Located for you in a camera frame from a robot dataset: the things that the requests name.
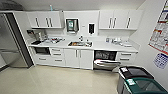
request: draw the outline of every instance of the cabinet handle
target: cabinet handle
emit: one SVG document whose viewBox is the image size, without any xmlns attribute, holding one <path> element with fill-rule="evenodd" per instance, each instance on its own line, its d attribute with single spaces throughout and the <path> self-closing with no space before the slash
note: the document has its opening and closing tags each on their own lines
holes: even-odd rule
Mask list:
<svg viewBox="0 0 168 94">
<path fill-rule="evenodd" d="M 46 18 L 46 22 L 47 22 L 47 25 L 48 25 L 48 27 L 49 27 L 49 24 L 48 24 L 48 20 L 47 20 L 47 18 Z"/>
<path fill-rule="evenodd" d="M 121 55 L 131 55 L 131 53 L 121 53 Z"/>
<path fill-rule="evenodd" d="M 49 18 L 50 19 L 50 24 L 51 24 L 51 27 L 52 27 L 52 22 L 51 22 L 51 18 Z"/>
<path fill-rule="evenodd" d="M 61 55 L 61 54 L 53 54 L 53 55 Z"/>
<path fill-rule="evenodd" d="M 129 61 L 129 59 L 127 59 L 127 58 L 120 58 L 120 60 L 128 60 Z"/>
<path fill-rule="evenodd" d="M 37 20 L 37 18 L 36 18 L 36 23 L 37 23 L 37 26 L 39 27 L 39 24 L 38 24 L 38 20 Z"/>
<path fill-rule="evenodd" d="M 110 24 L 109 24 L 109 28 L 110 28 L 110 26 L 111 26 L 111 19 L 112 19 L 112 18 L 110 18 Z"/>
<path fill-rule="evenodd" d="M 76 57 L 77 57 L 77 50 L 76 50 Z"/>
<path fill-rule="evenodd" d="M 81 50 L 80 50 L 80 58 L 81 58 Z"/>
<path fill-rule="evenodd" d="M 39 60 L 46 60 L 46 59 L 39 58 Z"/>
<path fill-rule="evenodd" d="M 60 51 L 60 50 L 56 50 L 56 49 L 52 49 L 53 51 Z"/>
<path fill-rule="evenodd" d="M 128 19 L 128 24 L 127 24 L 127 28 L 128 28 L 128 26 L 129 26 L 130 20 L 131 20 L 131 18 L 129 18 L 129 19 Z"/>
<path fill-rule="evenodd" d="M 55 60 L 55 61 L 62 61 L 62 60 Z"/>
<path fill-rule="evenodd" d="M 115 21 L 116 21 L 117 18 L 114 19 L 114 25 L 113 25 L 113 28 L 115 27 Z"/>
</svg>

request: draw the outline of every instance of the stainless steel refrigerator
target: stainless steel refrigerator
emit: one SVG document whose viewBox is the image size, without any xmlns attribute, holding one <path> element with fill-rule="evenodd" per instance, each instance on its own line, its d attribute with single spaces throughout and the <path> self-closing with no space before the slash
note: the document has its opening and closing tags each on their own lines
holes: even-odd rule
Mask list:
<svg viewBox="0 0 168 94">
<path fill-rule="evenodd" d="M 0 54 L 9 67 L 33 65 L 13 13 L 0 13 Z"/>
</svg>

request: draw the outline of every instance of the sink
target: sink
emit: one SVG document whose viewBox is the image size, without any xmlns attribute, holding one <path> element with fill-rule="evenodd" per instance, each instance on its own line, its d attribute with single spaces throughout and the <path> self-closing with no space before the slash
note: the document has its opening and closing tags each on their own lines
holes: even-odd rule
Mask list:
<svg viewBox="0 0 168 94">
<path fill-rule="evenodd" d="M 92 42 L 71 42 L 68 44 L 68 46 L 85 46 L 85 47 L 91 47 Z"/>
</svg>

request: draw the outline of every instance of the dishwasher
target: dishwasher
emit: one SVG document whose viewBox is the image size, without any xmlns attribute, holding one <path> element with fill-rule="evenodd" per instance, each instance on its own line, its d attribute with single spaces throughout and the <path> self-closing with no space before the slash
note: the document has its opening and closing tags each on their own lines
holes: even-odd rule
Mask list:
<svg viewBox="0 0 168 94">
<path fill-rule="evenodd" d="M 112 71 L 121 63 L 115 61 L 117 51 L 94 50 L 93 70 Z"/>
</svg>

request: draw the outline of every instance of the black trash can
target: black trash can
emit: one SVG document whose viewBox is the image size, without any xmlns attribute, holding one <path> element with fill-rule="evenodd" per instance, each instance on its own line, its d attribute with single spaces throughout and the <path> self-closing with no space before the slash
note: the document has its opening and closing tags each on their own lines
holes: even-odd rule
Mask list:
<svg viewBox="0 0 168 94">
<path fill-rule="evenodd" d="M 117 85 L 118 94 L 123 94 L 124 79 L 130 79 L 136 77 L 154 79 L 154 77 L 142 67 L 136 67 L 136 66 L 120 67 L 119 80 Z"/>
</svg>

